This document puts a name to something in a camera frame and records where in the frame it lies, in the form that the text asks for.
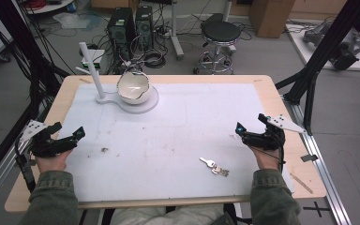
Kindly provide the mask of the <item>large black computer tower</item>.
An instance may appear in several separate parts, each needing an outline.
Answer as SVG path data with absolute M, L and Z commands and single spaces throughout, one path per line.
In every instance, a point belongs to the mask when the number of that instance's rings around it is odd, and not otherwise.
M 112 44 L 112 68 L 115 74 L 121 74 L 121 65 L 134 55 L 133 40 L 136 37 L 133 11 L 130 7 L 116 7 L 107 25 Z

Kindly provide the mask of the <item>person's legs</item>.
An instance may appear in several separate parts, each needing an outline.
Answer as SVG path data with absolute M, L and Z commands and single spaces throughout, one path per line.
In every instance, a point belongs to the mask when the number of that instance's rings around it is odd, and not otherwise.
M 114 211 L 110 225 L 233 225 L 223 204 L 165 207 L 136 207 Z

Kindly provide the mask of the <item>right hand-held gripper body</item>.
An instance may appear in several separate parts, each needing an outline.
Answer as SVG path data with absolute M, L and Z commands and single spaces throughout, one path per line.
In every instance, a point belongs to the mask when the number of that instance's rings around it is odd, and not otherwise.
M 277 116 L 267 116 L 268 125 L 265 126 L 263 133 L 249 132 L 243 138 L 243 144 L 262 148 L 263 150 L 277 150 L 285 143 L 284 130 L 290 130 L 297 133 L 306 133 L 307 131 L 295 124 L 290 118 L 283 114 Z

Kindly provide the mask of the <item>white eggshell-shaped bowl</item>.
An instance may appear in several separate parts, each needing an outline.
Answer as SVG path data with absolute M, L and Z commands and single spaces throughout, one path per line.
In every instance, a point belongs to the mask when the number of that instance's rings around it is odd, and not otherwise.
M 128 104 L 137 105 L 150 98 L 152 84 L 146 74 L 140 71 L 125 72 L 116 85 L 117 94 Z

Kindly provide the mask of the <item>brown cardboard box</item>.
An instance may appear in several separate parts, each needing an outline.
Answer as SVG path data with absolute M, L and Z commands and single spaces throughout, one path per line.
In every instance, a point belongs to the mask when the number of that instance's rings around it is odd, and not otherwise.
M 249 19 L 258 38 L 279 38 L 295 0 L 253 0 Z

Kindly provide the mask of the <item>black round stool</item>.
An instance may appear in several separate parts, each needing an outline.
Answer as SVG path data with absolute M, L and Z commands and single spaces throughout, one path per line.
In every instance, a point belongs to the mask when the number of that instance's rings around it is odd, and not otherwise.
M 202 26 L 203 46 L 212 44 L 215 49 L 212 52 L 204 52 L 200 55 L 193 73 L 198 74 L 202 69 L 210 71 L 212 75 L 230 71 L 233 73 L 233 60 L 231 55 L 222 51 L 224 47 L 235 44 L 241 36 L 238 26 L 224 21 L 207 22 Z

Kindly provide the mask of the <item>person's right hand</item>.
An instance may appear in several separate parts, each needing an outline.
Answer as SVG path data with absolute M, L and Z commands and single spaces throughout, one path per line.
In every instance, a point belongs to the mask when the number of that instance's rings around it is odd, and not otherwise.
M 251 151 L 253 152 L 258 167 L 261 170 L 270 169 L 270 170 L 280 170 L 279 160 L 280 154 L 278 150 L 263 150 L 261 148 L 250 146 Z

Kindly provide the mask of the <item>wooden table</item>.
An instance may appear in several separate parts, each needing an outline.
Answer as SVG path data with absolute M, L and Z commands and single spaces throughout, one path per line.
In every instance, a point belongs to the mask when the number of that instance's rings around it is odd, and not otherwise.
M 242 85 L 251 84 L 256 88 L 259 100 L 263 109 L 268 113 L 281 113 L 291 117 L 281 98 L 284 93 L 276 89 L 275 83 L 267 75 L 153 75 L 151 80 L 154 83 L 219 83 L 229 84 L 238 83 Z M 63 84 L 57 94 L 52 108 L 46 118 L 47 124 L 55 121 L 62 122 L 70 109 L 77 88 L 82 84 L 91 84 L 93 79 L 89 75 L 71 75 L 64 79 Z M 290 175 L 287 184 L 294 189 L 292 196 L 297 200 L 312 200 L 325 197 L 326 189 L 321 177 L 312 162 L 303 162 L 301 157 L 308 153 L 301 134 L 290 131 L 286 133 L 286 143 L 284 145 L 287 153 L 287 166 L 290 173 L 293 173 L 305 182 L 312 190 L 313 194 L 307 192 Z M 10 191 L 5 203 L 5 210 L 9 213 L 23 213 L 29 206 L 28 198 L 30 193 L 18 178 L 14 187 Z M 113 207 L 133 207 L 133 206 L 162 206 L 162 205 L 188 205 L 201 203 L 245 203 L 249 200 L 247 194 L 230 194 L 223 197 L 165 197 L 152 200 L 129 200 L 129 201 L 109 201 L 109 202 L 82 202 L 81 209 L 85 208 L 113 208 Z

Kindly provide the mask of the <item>clear plastic sheet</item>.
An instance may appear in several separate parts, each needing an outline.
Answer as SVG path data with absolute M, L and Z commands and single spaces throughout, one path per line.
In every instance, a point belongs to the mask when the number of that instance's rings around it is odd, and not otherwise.
M 53 15 L 52 18 L 59 22 L 63 29 L 86 29 L 90 30 L 94 27 L 98 27 L 101 18 L 95 14 L 74 14 L 62 12 Z

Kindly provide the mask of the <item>silver key bunch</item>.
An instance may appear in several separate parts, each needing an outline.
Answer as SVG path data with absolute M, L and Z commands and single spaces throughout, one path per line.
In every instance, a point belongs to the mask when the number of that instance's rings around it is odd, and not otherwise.
M 200 161 L 206 164 L 208 168 L 211 169 L 211 172 L 214 174 L 220 174 L 224 177 L 227 177 L 229 175 L 229 171 L 226 169 L 223 169 L 222 167 L 219 167 L 214 160 L 211 159 L 205 159 L 203 157 L 200 157 Z

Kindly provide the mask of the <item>white stand leg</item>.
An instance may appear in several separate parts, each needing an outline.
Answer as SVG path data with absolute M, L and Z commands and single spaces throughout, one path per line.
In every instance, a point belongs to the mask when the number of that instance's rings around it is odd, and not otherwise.
M 175 56 L 177 60 L 181 60 L 184 58 L 184 51 L 180 44 L 180 41 L 177 36 L 177 0 L 171 0 L 171 24 L 172 28 L 170 30 L 170 38 L 172 41 L 172 45 L 175 51 Z

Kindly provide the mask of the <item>small black computer tower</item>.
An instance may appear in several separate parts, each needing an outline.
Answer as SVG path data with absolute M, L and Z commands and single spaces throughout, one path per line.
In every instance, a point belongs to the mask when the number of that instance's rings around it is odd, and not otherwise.
M 150 6 L 139 6 L 137 8 L 135 24 L 139 36 L 139 49 L 141 51 L 153 49 L 153 16 Z

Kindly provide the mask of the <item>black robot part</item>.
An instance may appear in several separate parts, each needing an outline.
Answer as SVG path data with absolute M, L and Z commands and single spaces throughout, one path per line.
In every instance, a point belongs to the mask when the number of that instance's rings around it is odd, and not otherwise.
M 346 70 L 353 63 L 358 61 L 358 58 L 356 57 L 358 53 L 360 53 L 360 45 L 341 43 L 335 49 L 329 61 L 336 70 Z

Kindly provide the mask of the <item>thin wooden stick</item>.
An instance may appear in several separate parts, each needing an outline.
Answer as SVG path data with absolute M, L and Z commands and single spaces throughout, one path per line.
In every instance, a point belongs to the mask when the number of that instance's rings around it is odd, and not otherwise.
M 299 177 L 297 177 L 296 175 L 294 175 L 293 173 L 290 172 L 290 176 L 297 182 L 299 183 L 307 192 L 309 192 L 310 194 L 313 194 L 313 190 L 305 183 L 303 182 Z

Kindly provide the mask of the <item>black metal frame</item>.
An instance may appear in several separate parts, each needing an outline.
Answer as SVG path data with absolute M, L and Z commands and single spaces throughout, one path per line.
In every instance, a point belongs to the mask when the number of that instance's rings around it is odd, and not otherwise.
M 276 89 L 281 89 L 292 83 L 291 90 L 284 95 L 285 100 L 292 105 L 299 105 L 301 97 L 307 95 L 302 125 L 308 135 L 312 135 L 311 117 L 318 75 L 341 40 L 359 20 L 360 0 L 347 0 L 307 64 L 299 72 L 275 84 Z

